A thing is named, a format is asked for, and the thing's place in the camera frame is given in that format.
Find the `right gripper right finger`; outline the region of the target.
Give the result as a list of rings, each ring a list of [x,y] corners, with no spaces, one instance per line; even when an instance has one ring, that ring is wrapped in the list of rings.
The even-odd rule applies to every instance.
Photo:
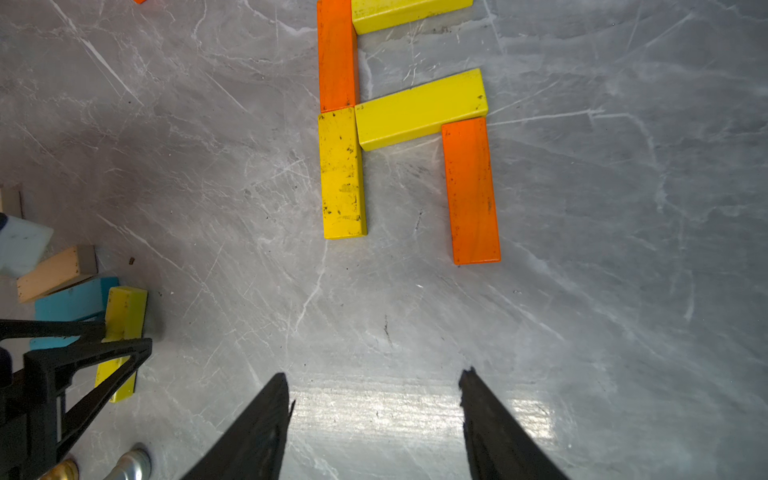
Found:
[[[459,387],[473,479],[567,479],[475,369],[462,372]]]

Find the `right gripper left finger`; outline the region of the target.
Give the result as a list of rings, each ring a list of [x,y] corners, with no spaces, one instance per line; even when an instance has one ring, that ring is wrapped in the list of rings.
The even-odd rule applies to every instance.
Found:
[[[284,373],[275,374],[186,479],[277,479],[293,413]]]

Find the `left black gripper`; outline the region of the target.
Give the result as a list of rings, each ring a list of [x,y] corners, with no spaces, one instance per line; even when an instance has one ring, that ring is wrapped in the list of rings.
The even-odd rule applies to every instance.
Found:
[[[2,319],[1,339],[85,337],[102,340],[104,320]],[[73,343],[24,355],[12,373],[1,349],[1,478],[37,479],[59,464],[118,390],[151,356],[149,338]]]

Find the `yellow block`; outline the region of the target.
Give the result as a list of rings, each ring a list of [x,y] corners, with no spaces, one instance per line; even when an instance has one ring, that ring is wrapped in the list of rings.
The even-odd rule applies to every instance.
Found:
[[[353,107],[318,117],[318,145],[324,237],[365,236],[363,156]]]
[[[352,0],[352,22],[358,35],[384,30],[468,8],[473,0]]]
[[[143,289],[117,286],[109,291],[105,312],[106,337],[104,342],[130,340],[142,337],[148,292]],[[128,357],[117,358],[98,365],[95,387],[115,373]],[[121,402],[134,394],[134,373],[110,398],[110,403]]]
[[[358,139],[365,151],[436,134],[446,124],[487,113],[488,100],[478,68],[355,107]]]

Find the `tan wooden block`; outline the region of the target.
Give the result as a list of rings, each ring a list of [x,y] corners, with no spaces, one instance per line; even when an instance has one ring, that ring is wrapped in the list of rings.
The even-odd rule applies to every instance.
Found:
[[[35,301],[79,284],[98,274],[95,248],[76,245],[42,262],[17,280],[20,303]]]

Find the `pale cream wooden block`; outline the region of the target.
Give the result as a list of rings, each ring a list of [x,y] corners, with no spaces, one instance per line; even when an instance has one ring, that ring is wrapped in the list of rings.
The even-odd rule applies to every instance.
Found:
[[[23,217],[22,196],[19,186],[0,188],[0,212],[17,218]]]

